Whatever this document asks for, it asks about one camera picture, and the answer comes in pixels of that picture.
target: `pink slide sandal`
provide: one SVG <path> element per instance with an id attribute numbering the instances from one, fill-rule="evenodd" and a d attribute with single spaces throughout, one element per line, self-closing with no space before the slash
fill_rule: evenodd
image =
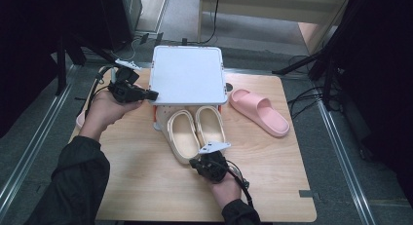
<path id="1" fill-rule="evenodd" d="M 247 90 L 235 90 L 230 95 L 231 105 L 273 136 L 288 133 L 288 121 L 271 105 L 271 101 Z"/>

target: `wooden desk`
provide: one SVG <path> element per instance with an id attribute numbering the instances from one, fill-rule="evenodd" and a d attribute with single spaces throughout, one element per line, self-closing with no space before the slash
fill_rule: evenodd
<path id="1" fill-rule="evenodd" d="M 349 0 L 219 0 L 218 13 L 283 19 L 299 24 L 309 53 L 322 45 L 333 25 L 338 25 Z M 198 41 L 203 12 L 215 12 L 216 0 L 200 0 Z"/>
<path id="2" fill-rule="evenodd" d="M 147 88 L 150 71 L 138 74 L 137 82 Z M 224 131 L 232 143 L 225 156 L 250 182 L 249 193 L 262 221 L 314 221 L 313 199 L 299 195 L 310 187 L 280 78 L 227 73 L 226 79 L 234 89 L 269 97 L 291 125 L 287 136 L 274 138 L 229 103 L 222 106 Z M 103 133 L 101 149 L 111 172 L 97 219 L 222 221 L 206 184 L 174 158 L 163 134 L 153 129 L 152 118 L 152 106 L 145 102 Z"/>

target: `person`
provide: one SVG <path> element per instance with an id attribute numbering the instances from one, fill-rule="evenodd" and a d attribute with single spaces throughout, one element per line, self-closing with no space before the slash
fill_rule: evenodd
<path id="1" fill-rule="evenodd" d="M 108 91 L 95 97 L 79 134 L 61 151 L 52 182 L 24 224 L 94 224 L 109 179 L 110 164 L 100 136 L 142 101 L 119 103 Z M 258 213 L 241 200 L 241 188 L 227 173 L 208 183 L 226 224 L 259 224 Z"/>

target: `beige shoe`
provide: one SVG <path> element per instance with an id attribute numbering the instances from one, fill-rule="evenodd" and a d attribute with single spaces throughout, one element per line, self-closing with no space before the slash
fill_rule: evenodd
<path id="1" fill-rule="evenodd" d="M 183 107 L 158 106 L 156 120 L 180 163 L 189 164 L 189 160 L 198 158 L 201 145 L 195 135 L 191 113 Z"/>
<path id="2" fill-rule="evenodd" d="M 215 107 L 199 107 L 195 113 L 195 124 L 201 146 L 205 146 L 209 141 L 226 142 L 225 133 L 222 128 L 222 117 Z"/>

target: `black jacket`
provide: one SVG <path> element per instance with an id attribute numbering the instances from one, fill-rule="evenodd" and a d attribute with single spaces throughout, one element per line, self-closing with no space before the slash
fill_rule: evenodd
<path id="1" fill-rule="evenodd" d="M 109 179 L 110 165 L 100 144 L 75 136 L 58 158 L 42 199 L 25 224 L 94 224 Z M 259 224 L 258 213 L 242 200 L 222 210 L 226 224 Z"/>

